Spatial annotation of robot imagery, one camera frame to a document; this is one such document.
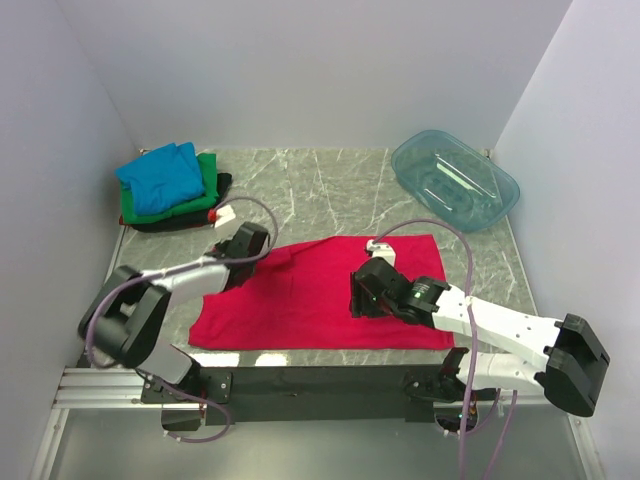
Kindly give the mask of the folded black t shirt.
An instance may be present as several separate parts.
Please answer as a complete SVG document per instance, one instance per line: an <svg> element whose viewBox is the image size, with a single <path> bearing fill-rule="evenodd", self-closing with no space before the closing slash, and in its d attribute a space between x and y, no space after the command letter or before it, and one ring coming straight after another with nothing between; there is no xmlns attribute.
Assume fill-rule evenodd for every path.
<svg viewBox="0 0 640 480"><path fill-rule="evenodd" d="M216 219L214 209L225 199L233 184L233 177L229 173L217 174L217 193L219 198L209 208L185 214L177 214L170 218L148 224L129 224L130 228L143 233L175 232L190 228L210 225Z"/></svg>

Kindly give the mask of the black base beam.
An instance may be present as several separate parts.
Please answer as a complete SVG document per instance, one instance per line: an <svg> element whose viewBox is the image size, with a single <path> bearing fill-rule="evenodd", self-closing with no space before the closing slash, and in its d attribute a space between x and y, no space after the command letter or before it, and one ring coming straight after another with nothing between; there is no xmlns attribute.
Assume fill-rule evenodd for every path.
<svg viewBox="0 0 640 480"><path fill-rule="evenodd" d="M465 385L440 365L203 367L191 393L228 409L234 423L378 420L433 423L435 405Z"/></svg>

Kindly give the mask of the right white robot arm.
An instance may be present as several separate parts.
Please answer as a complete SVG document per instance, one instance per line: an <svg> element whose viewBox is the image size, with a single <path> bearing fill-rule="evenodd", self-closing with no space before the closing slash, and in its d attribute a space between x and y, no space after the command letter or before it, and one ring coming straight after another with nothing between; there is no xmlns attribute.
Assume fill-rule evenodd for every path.
<svg viewBox="0 0 640 480"><path fill-rule="evenodd" d="M351 313L390 315L409 325L458 333L495 347L466 352L441 371L444 395L460 399L472 388L542 394L555 407L591 417L610 356L588 321L528 315L466 295L445 281L409 280L388 261L374 257L352 273Z"/></svg>

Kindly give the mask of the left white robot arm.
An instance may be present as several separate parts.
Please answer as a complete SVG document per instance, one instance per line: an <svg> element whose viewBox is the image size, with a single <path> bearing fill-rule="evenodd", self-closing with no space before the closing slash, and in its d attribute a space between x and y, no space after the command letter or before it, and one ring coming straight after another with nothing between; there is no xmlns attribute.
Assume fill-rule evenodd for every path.
<svg viewBox="0 0 640 480"><path fill-rule="evenodd" d="M188 300L242 286L268 254L270 240L266 228L244 222L230 239L193 262L165 272L116 268L78 325L87 357L98 349L116 364L149 375L151 385L164 384L179 402L208 396L200 364L176 347L159 343L165 315Z"/></svg>

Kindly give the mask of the aluminium frame rail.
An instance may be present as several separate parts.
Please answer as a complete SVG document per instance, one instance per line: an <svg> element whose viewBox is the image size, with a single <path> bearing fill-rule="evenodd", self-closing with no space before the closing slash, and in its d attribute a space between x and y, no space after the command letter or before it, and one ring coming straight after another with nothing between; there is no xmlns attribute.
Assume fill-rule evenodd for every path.
<svg viewBox="0 0 640 480"><path fill-rule="evenodd" d="M49 479L72 410L141 407L143 380L126 369L66 368L29 479Z"/></svg>

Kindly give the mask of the clear blue plastic tub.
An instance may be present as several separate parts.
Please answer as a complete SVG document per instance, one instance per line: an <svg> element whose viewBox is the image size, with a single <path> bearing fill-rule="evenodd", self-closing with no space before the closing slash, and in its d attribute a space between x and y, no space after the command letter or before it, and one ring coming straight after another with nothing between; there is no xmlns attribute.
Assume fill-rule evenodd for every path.
<svg viewBox="0 0 640 480"><path fill-rule="evenodd" d="M398 183L442 221L471 233L503 219L520 198L507 172L454 136L422 131L391 155Z"/></svg>

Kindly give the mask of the folded blue t shirt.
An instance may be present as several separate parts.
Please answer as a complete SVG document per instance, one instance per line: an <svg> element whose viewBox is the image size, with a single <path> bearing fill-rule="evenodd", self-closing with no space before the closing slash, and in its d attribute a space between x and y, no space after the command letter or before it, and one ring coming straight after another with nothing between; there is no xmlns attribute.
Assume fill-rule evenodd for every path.
<svg viewBox="0 0 640 480"><path fill-rule="evenodd" d="M195 147L167 144L115 170L136 215L157 215L205 193Z"/></svg>

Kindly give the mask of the folded green t shirt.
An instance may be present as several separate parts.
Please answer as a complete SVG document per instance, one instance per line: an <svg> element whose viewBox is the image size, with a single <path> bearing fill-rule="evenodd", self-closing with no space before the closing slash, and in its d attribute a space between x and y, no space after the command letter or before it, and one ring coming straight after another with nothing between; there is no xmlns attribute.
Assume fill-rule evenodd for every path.
<svg viewBox="0 0 640 480"><path fill-rule="evenodd" d="M130 190L120 186L121 220L124 224L156 224L164 220L173 220L181 215L194 213L199 210L212 208L219 194L217 191L218 170L216 155L214 153L199 153L196 155L200 167L204 193L192 200L175 205L170 209L155 215L137 215L134 212L133 196Z"/></svg>

